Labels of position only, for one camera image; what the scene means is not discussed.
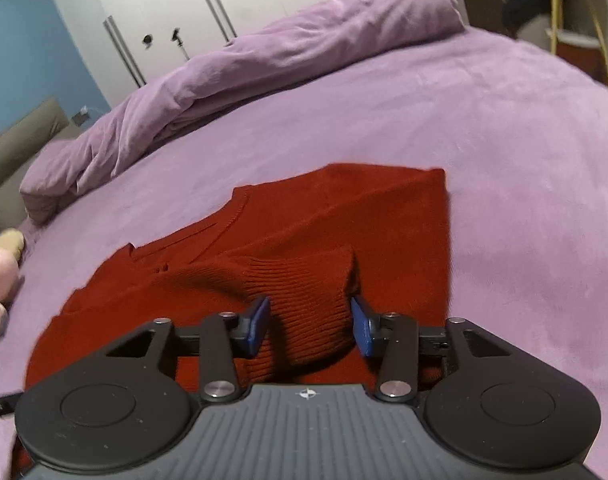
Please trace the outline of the red knit sweater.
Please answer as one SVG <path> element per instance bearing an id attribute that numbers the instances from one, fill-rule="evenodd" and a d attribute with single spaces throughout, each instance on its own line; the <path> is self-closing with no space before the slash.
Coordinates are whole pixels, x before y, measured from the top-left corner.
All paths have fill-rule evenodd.
<path id="1" fill-rule="evenodd" d="M 363 382 L 350 300 L 441 325 L 449 289 L 449 211 L 441 169 L 333 164 L 236 188 L 218 211 L 144 246 L 127 245 L 66 300 L 38 338 L 35 385 L 155 318 L 177 326 L 270 300 L 242 385 Z"/>

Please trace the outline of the grey-green headboard cushion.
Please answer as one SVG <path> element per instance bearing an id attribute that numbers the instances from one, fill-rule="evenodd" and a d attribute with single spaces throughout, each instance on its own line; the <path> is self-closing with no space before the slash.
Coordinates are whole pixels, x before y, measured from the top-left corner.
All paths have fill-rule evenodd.
<path id="1" fill-rule="evenodd" d="M 34 158 L 51 141 L 75 139 L 82 129 L 50 96 L 0 136 L 0 232 L 26 218 L 20 184 Z"/>

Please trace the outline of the white wardrobe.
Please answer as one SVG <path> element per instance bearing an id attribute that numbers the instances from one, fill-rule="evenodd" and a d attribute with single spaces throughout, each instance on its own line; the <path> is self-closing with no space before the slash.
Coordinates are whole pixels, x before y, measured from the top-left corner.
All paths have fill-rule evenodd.
<path id="1" fill-rule="evenodd" d="M 106 102 L 324 0 L 54 0 Z"/>

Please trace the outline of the purple rolled duvet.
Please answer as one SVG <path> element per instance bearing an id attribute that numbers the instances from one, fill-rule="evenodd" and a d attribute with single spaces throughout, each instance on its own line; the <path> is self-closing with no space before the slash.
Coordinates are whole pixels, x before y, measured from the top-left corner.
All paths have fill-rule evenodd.
<path id="1" fill-rule="evenodd" d="M 146 151 L 229 107 L 463 31 L 456 0 L 325 0 L 280 18 L 146 84 L 77 138 L 47 144 L 20 184 L 27 218 L 47 223 Z"/>

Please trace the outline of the yellow-legged side table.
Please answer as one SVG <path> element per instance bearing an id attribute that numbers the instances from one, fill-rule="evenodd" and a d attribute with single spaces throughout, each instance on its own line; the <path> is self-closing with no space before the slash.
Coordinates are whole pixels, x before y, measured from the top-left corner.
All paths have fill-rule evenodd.
<path id="1" fill-rule="evenodd" d="M 545 29 L 552 55 L 590 52 L 595 68 L 590 76 L 608 86 L 608 6 L 601 0 L 550 0 L 549 26 Z"/>

